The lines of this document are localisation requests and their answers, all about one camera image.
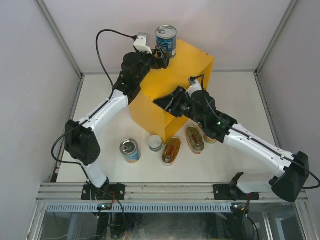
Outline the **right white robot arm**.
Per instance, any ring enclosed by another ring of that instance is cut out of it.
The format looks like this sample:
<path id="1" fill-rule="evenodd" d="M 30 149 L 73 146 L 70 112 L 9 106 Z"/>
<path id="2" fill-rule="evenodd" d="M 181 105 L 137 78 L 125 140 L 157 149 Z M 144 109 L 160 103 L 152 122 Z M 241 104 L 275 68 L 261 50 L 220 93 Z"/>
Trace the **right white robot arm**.
<path id="1" fill-rule="evenodd" d="M 309 177 L 309 157 L 304 152 L 293 154 L 252 134 L 236 119 L 218 111 L 215 99 L 198 85 L 188 90 L 179 86 L 153 103 L 176 118 L 189 118 L 200 125 L 209 138 L 234 147 L 268 167 L 271 175 L 265 178 L 238 173 L 237 182 L 229 187 L 234 199 L 240 200 L 253 192 L 271 191 L 286 202 L 296 201 Z"/>

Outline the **light blue Progresso soup can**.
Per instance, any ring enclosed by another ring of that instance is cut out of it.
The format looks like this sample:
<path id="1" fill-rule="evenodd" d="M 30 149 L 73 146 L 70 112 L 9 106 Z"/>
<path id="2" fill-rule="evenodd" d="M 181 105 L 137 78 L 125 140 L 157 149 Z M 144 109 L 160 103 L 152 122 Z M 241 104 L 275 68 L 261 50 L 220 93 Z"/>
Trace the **light blue Progresso soup can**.
<path id="1" fill-rule="evenodd" d="M 141 158 L 138 143 L 132 138 L 125 139 L 119 146 L 119 150 L 128 163 L 137 163 Z"/>

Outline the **dark blue soup can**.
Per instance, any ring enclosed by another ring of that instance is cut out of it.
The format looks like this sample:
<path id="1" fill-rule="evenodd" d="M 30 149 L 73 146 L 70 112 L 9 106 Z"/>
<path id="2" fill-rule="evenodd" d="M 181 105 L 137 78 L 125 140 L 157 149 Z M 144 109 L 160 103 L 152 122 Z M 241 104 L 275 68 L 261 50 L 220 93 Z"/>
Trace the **dark blue soup can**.
<path id="1" fill-rule="evenodd" d="M 156 44 L 164 52 L 169 53 L 170 58 L 176 56 L 177 29 L 171 25 L 162 25 L 155 30 Z"/>

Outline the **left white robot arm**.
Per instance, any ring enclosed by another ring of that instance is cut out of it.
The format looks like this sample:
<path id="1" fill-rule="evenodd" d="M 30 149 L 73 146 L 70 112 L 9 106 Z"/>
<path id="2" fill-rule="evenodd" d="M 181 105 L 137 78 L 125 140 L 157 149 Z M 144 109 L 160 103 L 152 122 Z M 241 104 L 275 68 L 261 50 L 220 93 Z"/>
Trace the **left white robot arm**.
<path id="1" fill-rule="evenodd" d="M 110 181 L 99 162 L 101 148 L 97 139 L 100 131 L 122 109 L 126 108 L 141 91 L 141 83 L 150 70 L 167 69 L 170 54 L 156 47 L 150 53 L 134 51 L 123 57 L 121 72 L 114 84 L 113 94 L 91 113 L 78 121 L 65 124 L 64 149 L 85 172 L 92 194 L 98 200 L 109 196 Z"/>

